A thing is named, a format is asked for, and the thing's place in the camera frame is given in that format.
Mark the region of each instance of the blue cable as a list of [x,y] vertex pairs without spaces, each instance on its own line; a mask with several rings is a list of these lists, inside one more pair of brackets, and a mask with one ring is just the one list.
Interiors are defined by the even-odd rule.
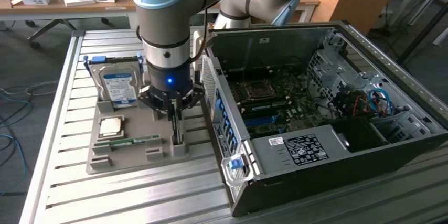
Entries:
[[384,98],[386,98],[386,101],[387,101],[387,106],[390,107],[390,114],[392,113],[394,111],[394,107],[392,107],[392,103],[391,103],[391,99],[390,99],[390,95],[387,94],[386,90],[384,89],[372,89],[370,92],[368,92],[368,95],[367,95],[367,98],[370,100],[370,104],[371,104],[371,108],[376,110],[376,106],[375,106],[375,103],[371,101],[372,100],[372,93],[374,92],[380,92],[383,95],[384,95]]
[[24,100],[16,100],[16,99],[12,99],[12,98],[7,97],[6,95],[3,95],[2,93],[0,93],[0,97],[3,97],[4,99],[7,99],[7,100],[11,101],[11,102],[22,102],[22,103],[26,103],[26,104],[27,104],[27,107],[28,107],[27,113],[23,115],[23,117],[20,117],[18,120],[15,120],[15,121],[14,121],[12,123],[10,123],[10,124],[6,124],[6,122],[2,123],[3,125],[0,125],[0,128],[4,128],[4,127],[7,127],[7,126],[14,125],[15,123],[19,123],[19,122],[20,122],[20,121],[30,115],[30,113],[31,113],[31,111],[32,111],[32,105],[31,105],[30,102],[27,102],[27,101],[24,101]]
[[19,184],[24,181],[26,175],[27,175],[27,164],[26,164],[26,157],[23,155],[22,146],[19,144],[19,141],[12,136],[10,136],[10,135],[0,134],[0,136],[7,137],[7,138],[10,138],[10,139],[14,140],[15,145],[16,145],[16,147],[19,149],[19,153],[20,153],[20,157],[22,157],[22,163],[23,163],[23,175],[22,175],[22,179],[12,186],[10,186],[10,188],[3,193],[0,193],[0,197],[2,197],[2,196],[4,196],[4,194],[7,192],[10,192],[12,189],[15,189],[15,187],[19,186]]

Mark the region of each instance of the aluminum table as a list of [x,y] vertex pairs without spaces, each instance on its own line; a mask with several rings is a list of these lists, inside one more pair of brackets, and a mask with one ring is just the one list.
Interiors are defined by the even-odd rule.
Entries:
[[392,174],[232,218],[200,106],[183,163],[88,175],[96,88],[82,59],[135,56],[135,31],[75,31],[20,223],[436,223],[448,214],[448,145]]

